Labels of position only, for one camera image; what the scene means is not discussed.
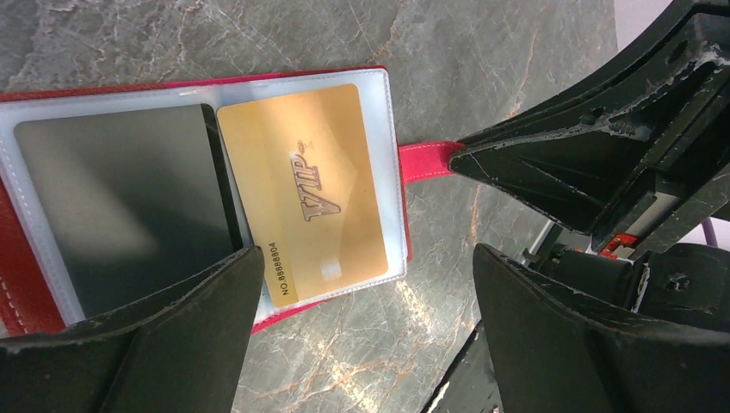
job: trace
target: red strap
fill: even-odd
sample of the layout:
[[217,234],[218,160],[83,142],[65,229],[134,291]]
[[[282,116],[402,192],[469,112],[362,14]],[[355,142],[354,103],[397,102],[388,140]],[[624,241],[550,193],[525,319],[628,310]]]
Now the red strap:
[[464,147],[458,142],[427,142],[398,148],[403,183],[451,175],[451,153]]

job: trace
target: gold vip card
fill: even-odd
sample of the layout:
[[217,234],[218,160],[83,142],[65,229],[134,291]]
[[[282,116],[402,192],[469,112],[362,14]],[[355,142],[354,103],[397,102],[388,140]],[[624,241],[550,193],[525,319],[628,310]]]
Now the gold vip card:
[[275,306],[387,271],[354,84],[224,107],[218,120]]

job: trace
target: red component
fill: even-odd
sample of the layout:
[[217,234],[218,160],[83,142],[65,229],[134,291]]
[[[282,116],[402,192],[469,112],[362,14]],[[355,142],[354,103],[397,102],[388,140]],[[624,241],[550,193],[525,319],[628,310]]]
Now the red component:
[[636,237],[635,235],[618,234],[614,237],[614,239],[611,240],[611,242],[608,245],[606,245],[606,248],[604,248],[599,253],[599,255],[607,256],[608,258],[615,260],[616,256],[614,255],[614,251],[616,251],[618,249],[618,247],[633,248],[636,245],[636,241],[638,241],[638,240],[639,240],[639,237]]
[[451,153],[463,147],[464,144],[459,142],[446,141],[400,146],[398,154],[403,182],[408,184],[453,174],[449,170]]

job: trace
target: white stitching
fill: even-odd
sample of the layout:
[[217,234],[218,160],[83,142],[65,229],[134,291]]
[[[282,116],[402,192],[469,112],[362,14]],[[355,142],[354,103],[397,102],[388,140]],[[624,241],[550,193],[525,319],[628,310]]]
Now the white stitching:
[[15,313],[15,320],[16,320],[16,321],[18,322],[18,324],[19,324],[19,325],[21,326],[21,328],[23,329],[23,332],[24,332],[25,334],[27,334],[27,333],[28,333],[28,329],[26,329],[26,328],[25,328],[25,324],[24,324],[24,323],[23,323],[23,321],[21,320],[21,315],[20,315],[20,313],[18,312],[18,310],[17,310],[17,309],[15,308],[15,306],[13,305],[13,298],[12,298],[12,297],[10,297],[10,290],[8,290],[8,286],[7,286],[7,284],[5,284],[5,280],[3,280],[3,277],[0,277],[0,286],[2,286],[2,287],[3,287],[3,291],[5,291],[5,297],[7,297],[7,298],[8,298],[8,306],[9,306],[9,307],[10,307],[10,309],[11,309],[11,310],[12,310],[12,311],[13,311],[13,312]]

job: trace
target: marble surface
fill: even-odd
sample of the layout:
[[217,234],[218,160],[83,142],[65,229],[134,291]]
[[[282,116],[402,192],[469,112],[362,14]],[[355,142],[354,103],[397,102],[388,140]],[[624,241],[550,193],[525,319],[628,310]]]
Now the marble surface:
[[[0,0],[0,90],[378,64],[401,144],[458,139],[616,52],[612,0]],[[233,410],[420,411],[479,320],[477,242],[517,256],[545,219],[451,176],[407,189],[398,282],[251,338]]]

